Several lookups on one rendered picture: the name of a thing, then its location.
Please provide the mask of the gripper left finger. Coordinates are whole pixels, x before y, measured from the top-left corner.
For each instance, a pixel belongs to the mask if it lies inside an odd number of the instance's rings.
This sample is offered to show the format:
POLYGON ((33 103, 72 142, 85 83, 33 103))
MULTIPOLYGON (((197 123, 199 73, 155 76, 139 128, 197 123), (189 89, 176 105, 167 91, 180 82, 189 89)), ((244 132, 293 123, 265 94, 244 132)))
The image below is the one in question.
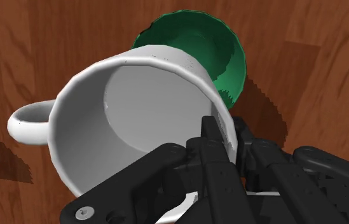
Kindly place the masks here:
POLYGON ((165 143, 66 205, 60 224, 156 224, 187 193, 193 204, 176 224, 249 224, 249 203, 213 116, 186 146, 165 143))

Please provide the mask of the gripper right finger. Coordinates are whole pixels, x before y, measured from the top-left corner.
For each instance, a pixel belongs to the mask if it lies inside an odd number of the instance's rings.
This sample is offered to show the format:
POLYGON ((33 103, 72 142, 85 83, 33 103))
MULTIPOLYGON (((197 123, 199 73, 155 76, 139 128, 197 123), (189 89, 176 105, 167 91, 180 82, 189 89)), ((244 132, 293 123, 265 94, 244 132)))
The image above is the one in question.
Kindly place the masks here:
POLYGON ((349 161, 312 146, 286 153, 233 120, 246 189, 280 197, 292 215, 283 224, 349 224, 349 161))

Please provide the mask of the white mug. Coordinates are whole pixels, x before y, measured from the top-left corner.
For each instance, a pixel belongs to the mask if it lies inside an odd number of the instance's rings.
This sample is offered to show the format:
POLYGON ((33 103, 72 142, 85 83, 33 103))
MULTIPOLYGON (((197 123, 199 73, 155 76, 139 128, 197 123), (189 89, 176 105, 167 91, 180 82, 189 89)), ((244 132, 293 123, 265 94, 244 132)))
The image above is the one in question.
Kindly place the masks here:
POLYGON ((204 116, 235 162, 234 121, 201 60, 146 45, 92 64, 53 100, 17 109, 7 130, 19 143, 46 145, 62 182, 81 197, 162 144, 184 146, 204 116))

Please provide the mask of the green bowl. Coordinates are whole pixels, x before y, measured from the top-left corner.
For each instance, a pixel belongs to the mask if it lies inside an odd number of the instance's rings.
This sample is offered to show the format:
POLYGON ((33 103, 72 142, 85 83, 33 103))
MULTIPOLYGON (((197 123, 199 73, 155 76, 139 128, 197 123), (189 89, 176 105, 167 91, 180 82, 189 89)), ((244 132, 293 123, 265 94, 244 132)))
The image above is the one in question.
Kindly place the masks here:
POLYGON ((194 57, 207 70, 228 109, 242 93, 247 76, 245 52, 229 26, 208 13, 163 14, 136 37, 132 47, 145 45, 167 45, 194 57))

